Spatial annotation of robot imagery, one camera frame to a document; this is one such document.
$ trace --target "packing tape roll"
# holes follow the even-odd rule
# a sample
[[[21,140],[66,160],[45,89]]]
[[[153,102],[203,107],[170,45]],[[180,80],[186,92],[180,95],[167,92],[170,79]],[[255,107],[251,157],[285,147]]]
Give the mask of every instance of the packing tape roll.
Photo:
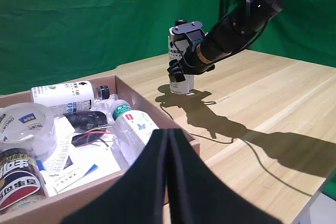
[[[45,161],[56,149],[52,111],[38,103],[17,103],[0,110],[0,151],[23,148]]]

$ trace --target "paper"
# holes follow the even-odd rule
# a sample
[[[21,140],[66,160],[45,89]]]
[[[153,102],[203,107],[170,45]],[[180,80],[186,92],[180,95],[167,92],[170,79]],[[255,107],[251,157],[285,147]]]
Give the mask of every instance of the paper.
[[[60,173],[68,159],[69,146],[71,145],[72,135],[75,132],[65,116],[55,118],[55,132],[57,138],[57,147],[54,153],[43,162],[43,165],[49,174],[53,177]]]
[[[77,148],[77,150],[79,150],[84,157],[90,159],[94,164],[97,165],[98,168],[62,190],[61,193],[87,184],[91,181],[95,181],[120,170],[120,167],[110,149],[113,143],[113,135],[105,134],[101,137],[101,139],[104,140],[109,147],[107,147],[102,141],[98,140],[92,144]]]
[[[94,162],[87,159],[85,155],[71,144],[65,168],[58,175],[51,177],[56,191],[59,193],[77,180],[83,178],[92,167],[97,168]]]

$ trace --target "green backdrop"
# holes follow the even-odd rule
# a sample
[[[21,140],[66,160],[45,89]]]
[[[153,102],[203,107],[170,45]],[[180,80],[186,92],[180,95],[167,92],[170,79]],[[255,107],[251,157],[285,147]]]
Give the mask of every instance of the green backdrop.
[[[218,20],[219,0],[0,0],[0,94],[164,54],[179,18]]]
[[[224,0],[224,9],[235,0]],[[336,66],[334,0],[287,0],[251,47]],[[175,19],[208,31],[220,0],[0,0],[0,94],[115,68],[167,52]]]
[[[235,0],[224,0],[225,7]],[[336,67],[336,0],[286,0],[263,35],[250,47],[289,58]]]

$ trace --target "cardboard box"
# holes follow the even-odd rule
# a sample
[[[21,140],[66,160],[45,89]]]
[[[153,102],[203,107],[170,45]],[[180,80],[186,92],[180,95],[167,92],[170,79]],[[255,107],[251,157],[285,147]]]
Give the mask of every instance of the cardboard box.
[[[161,129],[181,128],[159,108],[146,100],[142,95],[133,90],[119,77],[110,75],[106,77],[88,79],[94,85],[108,85],[110,93],[117,93],[120,99],[124,99],[136,110],[142,110],[149,114],[153,121]],[[20,103],[31,102],[30,92],[20,92],[10,95],[5,95],[0,98],[0,108]],[[185,130],[185,135],[193,149],[199,154],[199,142],[195,140]],[[13,212],[6,213],[0,216],[0,223],[60,223],[61,219],[76,209],[85,206],[109,187],[111,187],[123,174],[125,170],[113,173],[109,176],[97,179],[80,187],[74,188],[67,192],[61,193],[44,199],[30,206],[18,209]]]

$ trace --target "water bottle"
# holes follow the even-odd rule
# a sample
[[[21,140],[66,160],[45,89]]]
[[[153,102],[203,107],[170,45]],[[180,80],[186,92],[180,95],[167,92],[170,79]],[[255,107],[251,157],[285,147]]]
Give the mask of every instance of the water bottle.
[[[49,107],[54,116],[88,111],[98,100],[110,98],[108,86],[94,86],[89,81],[78,81],[33,87],[31,101]]]
[[[114,141],[131,166],[147,145],[158,126],[143,111],[134,110],[125,100],[116,100],[111,106]]]

